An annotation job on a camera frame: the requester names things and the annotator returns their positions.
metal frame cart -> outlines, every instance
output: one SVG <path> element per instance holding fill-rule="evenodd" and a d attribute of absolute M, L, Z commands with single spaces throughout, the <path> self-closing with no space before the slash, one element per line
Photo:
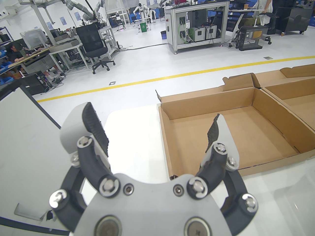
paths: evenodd
<path fill-rule="evenodd" d="M 166 35 L 167 35 L 167 41 L 172 45 L 172 48 L 175 51 L 175 54 L 177 54 L 177 51 L 182 48 L 188 48 L 188 47 L 194 47 L 194 46 L 202 46 L 202 45 L 208 45 L 208 44 L 214 44 L 214 43 L 224 43 L 225 38 L 225 29 L 226 29 L 226 23 L 227 23 L 227 17 L 228 17 L 228 10 L 229 10 L 230 1 L 218 1 L 218 2 L 211 2 L 206 4 L 197 4 L 187 7 L 180 7 L 180 8 L 173 8 L 173 9 L 167 9 L 165 10 L 165 19 L 166 19 Z M 181 38 L 178 34 L 178 29 L 180 25 L 180 18 L 184 17 L 186 18 L 186 12 L 189 11 L 195 11 L 195 10 L 201 10 L 201 9 L 215 9 L 223 7 L 222 9 L 222 27 L 221 27 L 221 36 L 220 38 L 214 38 L 210 40 L 203 40 L 199 42 L 192 42 L 187 44 L 180 44 Z"/>

humanoid robot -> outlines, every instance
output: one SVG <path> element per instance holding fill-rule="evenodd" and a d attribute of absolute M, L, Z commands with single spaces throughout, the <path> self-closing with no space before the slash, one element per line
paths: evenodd
<path fill-rule="evenodd" d="M 140 17 L 141 19 L 145 18 L 145 11 L 149 10 L 149 8 L 147 6 L 145 6 L 144 4 L 139 3 L 139 5 L 136 7 L 136 9 L 133 11 L 134 15 L 136 15 L 136 10 L 140 11 Z"/>

office chair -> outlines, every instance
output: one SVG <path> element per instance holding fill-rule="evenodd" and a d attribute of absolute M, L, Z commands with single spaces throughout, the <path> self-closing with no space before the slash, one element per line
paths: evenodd
<path fill-rule="evenodd" d="M 100 59 L 101 55 L 107 53 L 108 48 L 106 47 L 105 41 L 103 43 L 102 39 L 100 38 L 97 26 L 95 24 L 89 24 L 76 28 L 76 31 L 83 44 L 86 56 L 88 58 L 92 58 L 93 62 L 95 62 L 94 58 L 99 59 L 98 63 L 92 65 L 93 74 L 95 74 L 95 70 L 99 66 L 106 66 L 107 71 L 109 71 L 109 67 L 107 65 L 109 62 L 112 62 L 113 65 L 116 65 L 114 61 L 102 61 Z"/>
<path fill-rule="evenodd" d="M 265 26 L 268 27 L 267 35 L 272 35 L 276 33 L 276 20 L 277 20 L 277 10 L 279 5 L 282 3 L 282 0 L 272 0 L 272 13 L 260 13 L 260 15 L 267 15 L 270 17 L 270 21 Z M 267 36 L 265 41 L 268 41 L 268 44 L 271 44 L 271 37 Z"/>
<path fill-rule="evenodd" d="M 164 17 L 164 20 L 165 20 L 164 8 L 159 8 L 159 12 L 160 12 L 160 21 L 162 21 L 163 17 Z"/>

blue trash bin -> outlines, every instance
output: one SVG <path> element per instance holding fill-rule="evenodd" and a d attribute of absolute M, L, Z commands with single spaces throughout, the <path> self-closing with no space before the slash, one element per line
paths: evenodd
<path fill-rule="evenodd" d="M 166 39 L 166 30 L 161 31 L 161 36 L 162 36 L 162 39 L 163 39 L 163 40 Z"/>

desk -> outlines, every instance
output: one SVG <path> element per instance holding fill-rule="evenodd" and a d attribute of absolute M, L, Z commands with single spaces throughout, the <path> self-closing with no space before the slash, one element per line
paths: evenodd
<path fill-rule="evenodd" d="M 25 69 L 25 71 L 27 72 L 27 74 L 33 73 L 34 71 L 28 71 L 28 70 L 27 70 L 27 66 L 25 66 L 25 63 L 27 63 L 28 61 L 31 61 L 32 59 L 33 59 L 32 62 L 36 62 L 36 61 L 40 60 L 41 58 L 43 58 L 43 57 L 41 57 L 41 56 L 43 56 L 43 54 L 48 55 L 48 53 L 49 53 L 49 48 L 42 49 L 42 50 L 41 50 L 40 52 L 38 52 L 38 53 L 35 53 L 35 54 L 33 54 L 33 55 L 31 55 L 31 56 L 25 58 L 25 59 L 22 59 L 22 60 L 20 60 L 20 61 L 17 61 L 17 62 L 14 62 L 14 63 L 10 64 L 9 67 L 8 67 L 8 69 L 5 70 L 4 72 L 2 72 L 1 74 L 4 74 L 5 72 L 10 71 L 11 69 L 13 69 L 14 67 L 16 67 L 16 66 L 18 66 L 18 65 L 22 65 L 23 68 Z"/>
<path fill-rule="evenodd" d="M 110 141 L 108 160 L 113 174 L 124 173 L 145 183 L 169 181 L 158 106 L 118 110 L 108 116 L 104 129 Z M 285 191 L 302 178 L 308 166 L 314 165 L 315 159 L 310 159 L 243 177 L 248 192 L 257 198 L 259 209 L 239 236 L 304 235 L 298 222 L 289 220 L 290 211 L 279 201 Z M 84 196 L 88 203 L 95 190 L 85 187 L 83 191 L 89 192 Z M 222 206 L 227 196 L 224 184 L 221 183 L 211 195 L 218 206 Z"/>
<path fill-rule="evenodd" d="M 81 58 L 82 58 L 84 64 L 85 64 L 86 68 L 89 69 L 89 66 L 88 66 L 88 64 L 87 64 L 86 61 L 85 61 L 85 58 L 84 58 L 84 56 L 83 56 L 81 50 L 79 49 L 80 46 L 82 46 L 82 43 L 80 43 L 80 44 L 78 44 L 78 45 L 75 45 L 75 46 L 72 46 L 72 47 L 64 48 L 64 49 L 61 49 L 61 50 L 58 50 L 58 51 L 50 52 L 50 53 L 49 53 L 49 56 L 51 56 L 51 58 L 52 58 L 52 60 L 54 61 L 54 63 L 55 63 L 57 66 L 59 66 L 59 63 L 56 61 L 56 59 L 55 59 L 55 57 L 54 57 L 53 55 L 54 55 L 54 54 L 57 54 L 57 53 L 61 53 L 61 52 L 64 52 L 64 51 L 67 51 L 67 50 L 71 50 L 71 49 L 75 49 L 75 48 L 76 48 L 76 49 L 78 50 L 78 52 L 79 52 L 79 54 L 80 54 L 80 56 L 81 56 Z M 64 61 L 64 63 L 65 63 L 65 65 L 66 65 L 66 67 L 70 70 L 70 67 L 69 67 L 69 65 L 68 65 L 68 63 L 67 63 L 66 60 Z"/>
<path fill-rule="evenodd" d="M 238 20 L 237 20 L 237 23 L 234 27 L 231 38 L 233 38 L 235 33 L 238 31 L 238 25 L 241 22 L 241 19 L 244 17 L 245 14 L 252 13 L 252 12 L 263 12 L 263 11 L 264 10 L 258 10 L 258 9 L 229 10 L 229 12 L 231 12 L 231 13 L 241 13 Z"/>

